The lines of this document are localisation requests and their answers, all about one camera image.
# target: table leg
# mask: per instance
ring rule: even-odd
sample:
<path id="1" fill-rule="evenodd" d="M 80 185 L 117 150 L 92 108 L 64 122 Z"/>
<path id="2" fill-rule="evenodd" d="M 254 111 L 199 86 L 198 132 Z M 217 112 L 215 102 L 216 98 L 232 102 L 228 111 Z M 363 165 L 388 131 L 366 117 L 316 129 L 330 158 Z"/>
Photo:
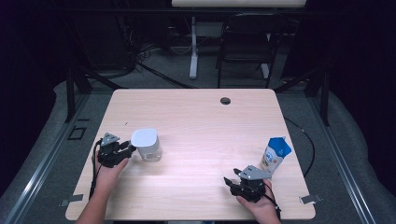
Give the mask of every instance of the table leg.
<path id="1" fill-rule="evenodd" d="M 198 68 L 198 53 L 197 53 L 197 34 L 195 30 L 195 17 L 191 20 L 191 65 L 190 65 L 190 78 L 197 78 L 197 68 Z"/>
<path id="2" fill-rule="evenodd" d="M 262 69 L 262 77 L 264 78 L 264 79 L 267 79 L 268 78 L 268 75 L 269 75 L 269 68 L 268 68 L 268 63 L 262 63 L 261 65 L 260 65 L 260 68 Z"/>

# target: milk carton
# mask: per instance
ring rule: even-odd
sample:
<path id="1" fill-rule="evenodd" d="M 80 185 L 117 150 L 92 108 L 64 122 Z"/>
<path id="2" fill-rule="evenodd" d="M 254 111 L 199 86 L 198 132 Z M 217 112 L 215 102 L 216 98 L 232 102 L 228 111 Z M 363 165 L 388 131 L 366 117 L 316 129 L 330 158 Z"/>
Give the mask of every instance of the milk carton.
<path id="1" fill-rule="evenodd" d="M 291 148 L 283 137 L 270 138 L 267 148 L 262 156 L 262 168 L 272 175 L 283 159 L 291 153 Z"/>

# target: black cable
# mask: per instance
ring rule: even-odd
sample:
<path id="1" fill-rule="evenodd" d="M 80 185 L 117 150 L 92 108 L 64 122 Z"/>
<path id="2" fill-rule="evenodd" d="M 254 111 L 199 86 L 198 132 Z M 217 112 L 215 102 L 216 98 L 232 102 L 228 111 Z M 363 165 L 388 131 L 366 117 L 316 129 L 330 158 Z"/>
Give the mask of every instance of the black cable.
<path id="1" fill-rule="evenodd" d="M 160 72 L 158 72 L 158 71 L 156 71 L 156 70 L 154 70 L 154 69 L 152 69 L 150 67 L 145 66 L 141 62 L 136 62 L 136 64 L 139 64 L 141 67 L 143 67 L 144 69 L 148 70 L 150 73 L 154 74 L 157 77 L 161 77 L 162 79 L 164 79 L 165 81 L 171 83 L 172 85 L 175 85 L 177 87 L 182 87 L 182 88 L 185 88 L 185 89 L 197 89 L 196 87 L 181 83 L 181 82 L 176 81 L 176 80 L 174 80 L 174 79 L 172 79 L 170 77 L 167 77 L 166 75 L 164 75 L 164 74 L 162 74 L 162 73 L 160 73 Z"/>
<path id="2" fill-rule="evenodd" d="M 93 167 L 93 174 L 92 174 L 92 182 L 91 182 L 91 189 L 90 189 L 90 197 L 89 197 L 89 199 L 91 198 L 91 196 L 92 196 L 93 193 L 95 192 L 96 177 L 99 175 L 100 168 L 102 167 L 102 165 L 101 165 L 101 167 L 99 167 L 98 172 L 96 173 L 96 167 L 95 167 L 95 165 L 96 165 L 96 148 L 100 145 L 101 142 L 102 142 L 102 139 L 100 139 L 99 141 L 97 141 L 97 142 L 95 143 L 95 146 L 94 146 L 93 149 L 92 149 L 92 167 Z"/>
<path id="3" fill-rule="evenodd" d="M 286 117 L 283 117 L 285 120 L 287 120 L 288 122 L 292 123 L 293 125 L 295 125 L 297 128 L 299 128 L 301 130 L 301 132 L 303 132 L 303 134 L 306 136 L 306 138 L 308 138 L 309 142 L 312 145 L 312 159 L 311 162 L 309 163 L 308 168 L 306 169 L 305 173 L 304 173 L 304 177 L 306 177 L 306 175 L 308 175 L 308 172 L 311 170 L 312 165 L 314 164 L 314 160 L 315 160 L 315 145 L 314 145 L 314 141 L 312 141 L 312 138 L 308 135 L 308 133 L 302 128 L 300 127 L 298 124 L 294 123 L 291 119 L 288 119 Z"/>
<path id="4" fill-rule="evenodd" d="M 118 77 L 125 77 L 126 75 L 132 73 L 134 71 L 134 68 L 126 68 L 123 69 L 121 72 L 117 74 L 112 74 L 112 75 L 100 75 L 101 77 L 105 77 L 107 79 L 112 79 L 112 78 L 118 78 Z"/>
<path id="5" fill-rule="evenodd" d="M 280 212 L 282 210 L 280 210 L 279 205 L 277 205 L 277 203 L 276 203 L 275 194 L 272 192 L 272 189 L 267 184 L 264 183 L 264 185 L 271 191 L 271 194 L 273 195 L 274 199 L 272 199 L 270 196 L 266 195 L 265 193 L 262 194 L 261 192 L 259 192 L 256 189 L 251 188 L 250 186 L 245 186 L 245 187 L 250 189 L 251 191 L 255 191 L 256 193 L 260 194 L 262 197 L 265 197 L 266 199 L 268 199 L 268 201 L 270 201 L 274 205 L 275 210 L 276 210 L 277 218 L 279 219 L 279 221 L 281 221 Z"/>

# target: human arm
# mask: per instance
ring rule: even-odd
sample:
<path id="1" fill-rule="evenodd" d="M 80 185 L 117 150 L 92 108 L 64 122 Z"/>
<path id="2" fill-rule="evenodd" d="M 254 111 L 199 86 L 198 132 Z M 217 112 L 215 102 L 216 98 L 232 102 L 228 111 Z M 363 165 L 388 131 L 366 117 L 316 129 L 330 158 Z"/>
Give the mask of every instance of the human arm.
<path id="1" fill-rule="evenodd" d="M 108 198 L 112 190 L 117 185 L 120 172 L 125 168 L 128 159 L 124 159 L 120 164 L 113 168 L 101 166 L 95 156 L 96 168 L 96 187 L 82 213 L 79 215 L 76 223 L 103 223 L 106 214 Z"/>
<path id="2" fill-rule="evenodd" d="M 271 182 L 267 179 L 263 180 L 265 184 L 265 194 L 274 199 L 271 191 Z M 236 196 L 236 200 L 240 202 L 247 210 L 249 210 L 260 224 L 278 224 L 280 220 L 276 215 L 275 205 L 266 197 L 262 197 L 258 202 L 248 202 L 241 196 Z"/>

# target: desk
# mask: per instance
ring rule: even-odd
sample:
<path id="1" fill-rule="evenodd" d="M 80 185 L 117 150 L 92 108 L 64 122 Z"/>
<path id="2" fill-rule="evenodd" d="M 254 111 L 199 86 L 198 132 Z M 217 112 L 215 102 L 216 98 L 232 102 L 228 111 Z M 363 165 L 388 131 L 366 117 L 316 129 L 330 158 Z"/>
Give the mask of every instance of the desk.
<path id="1" fill-rule="evenodd" d="M 172 0 L 173 7 L 304 7 L 306 0 Z"/>
<path id="2" fill-rule="evenodd" d="M 172 7 L 304 7 L 306 0 L 172 0 Z M 197 78 L 198 53 L 196 42 L 196 21 L 195 17 L 191 20 L 191 65 L 190 79 Z M 262 64 L 262 74 L 268 75 L 267 65 Z"/>
<path id="3" fill-rule="evenodd" d="M 231 103 L 223 105 L 220 99 Z M 143 162 L 134 152 L 112 193 L 106 219 L 247 220 L 253 216 L 225 185 L 239 178 L 233 168 L 260 167 L 271 137 L 286 136 L 292 152 L 273 176 L 273 191 L 283 219 L 315 216 L 288 129 L 271 90 L 118 90 L 114 91 L 94 142 L 106 132 L 129 140 L 136 129 L 158 131 L 163 157 Z M 66 217 L 75 220 L 88 202 L 91 154 Z"/>

